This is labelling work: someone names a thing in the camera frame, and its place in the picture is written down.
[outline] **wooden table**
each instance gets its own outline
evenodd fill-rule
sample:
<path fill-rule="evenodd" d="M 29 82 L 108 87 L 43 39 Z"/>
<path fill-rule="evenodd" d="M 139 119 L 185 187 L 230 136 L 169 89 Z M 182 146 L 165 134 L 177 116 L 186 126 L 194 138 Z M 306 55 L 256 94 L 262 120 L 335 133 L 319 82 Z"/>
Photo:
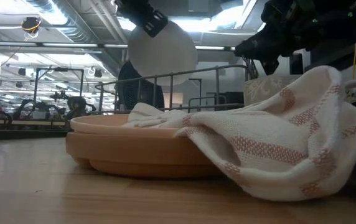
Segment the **wooden table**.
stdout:
<path fill-rule="evenodd" d="M 0 141 L 0 224 L 356 223 L 356 189 L 272 203 L 228 179 L 133 180 L 80 169 L 64 139 Z"/>

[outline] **metal rack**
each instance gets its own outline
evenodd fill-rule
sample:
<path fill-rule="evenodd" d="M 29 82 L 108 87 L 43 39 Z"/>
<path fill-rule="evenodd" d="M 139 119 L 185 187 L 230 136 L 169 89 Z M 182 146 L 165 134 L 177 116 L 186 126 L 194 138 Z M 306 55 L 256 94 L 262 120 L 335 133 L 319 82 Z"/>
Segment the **metal rack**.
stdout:
<path fill-rule="evenodd" d="M 148 79 L 153 79 L 153 83 L 155 84 L 155 86 L 157 85 L 157 79 L 158 78 L 163 78 L 163 77 L 170 77 L 170 86 L 169 86 L 169 107 L 167 108 L 159 108 L 160 110 L 166 111 L 166 110 L 201 110 L 201 109 L 206 109 L 206 108 L 229 108 L 229 107 L 242 107 L 244 106 L 244 104 L 240 104 L 240 103 L 227 103 L 227 104 L 220 104 L 219 103 L 219 99 L 220 99 L 220 70 L 221 69 L 226 69 L 226 68 L 242 68 L 245 70 L 245 81 L 248 80 L 252 80 L 252 79 L 256 79 L 258 78 L 258 72 L 257 69 L 255 67 L 255 64 L 252 60 L 244 60 L 246 65 L 226 65 L 226 66 L 219 66 L 219 67 L 212 67 L 212 68 L 203 68 L 203 69 L 198 69 L 198 70 L 191 70 L 191 71 L 186 71 L 186 72 L 177 72 L 177 73 L 169 73 L 169 74 L 163 74 L 163 75 L 154 75 L 151 77 L 141 77 L 141 78 L 132 78 L 129 80 L 120 80 L 120 81 L 115 81 L 115 82 L 108 82 L 108 83 L 100 83 L 95 85 L 95 88 L 97 90 L 100 90 L 100 102 L 99 102 L 99 114 L 103 114 L 103 113 L 129 113 L 129 110 L 119 110 L 116 107 L 116 103 L 115 103 L 115 109 L 114 110 L 108 110 L 108 111 L 103 111 L 102 110 L 102 104 L 103 104 L 103 95 L 104 93 L 109 93 L 115 96 L 115 100 L 118 99 L 118 94 L 117 92 L 112 92 L 112 91 L 108 91 L 105 90 L 105 86 L 107 85 L 115 85 L 115 84 L 121 84 L 121 83 L 127 83 L 127 82 L 139 82 L 138 85 L 138 97 L 137 97 L 137 101 L 139 101 L 140 95 L 139 93 L 141 92 L 141 82 L 140 80 L 148 80 Z M 174 91 L 174 76 L 178 76 L 178 75 L 186 75 L 186 74 L 191 74 L 191 73 L 199 73 L 199 72 L 207 72 L 207 71 L 215 71 L 215 96 L 213 97 L 209 97 L 209 96 L 205 96 L 202 97 L 200 94 L 200 97 L 198 98 L 193 98 L 190 99 L 190 101 L 192 100 L 202 100 L 202 99 L 207 99 L 207 98 L 215 98 L 216 100 L 216 104 L 215 105 L 199 105 L 199 106 L 185 106 L 185 107 L 178 107 L 178 108 L 173 108 L 172 107 L 172 94 Z M 156 105 L 156 88 L 153 88 L 153 106 Z"/>

